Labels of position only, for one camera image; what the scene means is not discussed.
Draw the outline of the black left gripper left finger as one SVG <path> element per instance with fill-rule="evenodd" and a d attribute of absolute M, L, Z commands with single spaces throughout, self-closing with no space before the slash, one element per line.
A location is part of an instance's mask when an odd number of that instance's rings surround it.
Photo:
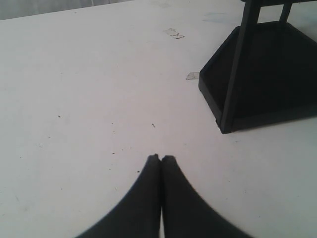
<path fill-rule="evenodd" d="M 150 155 L 120 202 L 80 238 L 158 238 L 161 216 L 161 163 Z"/>

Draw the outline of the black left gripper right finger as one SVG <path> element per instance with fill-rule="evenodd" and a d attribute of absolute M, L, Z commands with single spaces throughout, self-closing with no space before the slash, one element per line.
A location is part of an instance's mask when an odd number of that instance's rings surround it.
<path fill-rule="evenodd" d="M 215 212 L 193 189 L 176 158 L 161 160 L 162 212 L 166 238 L 246 238 L 248 235 Z"/>

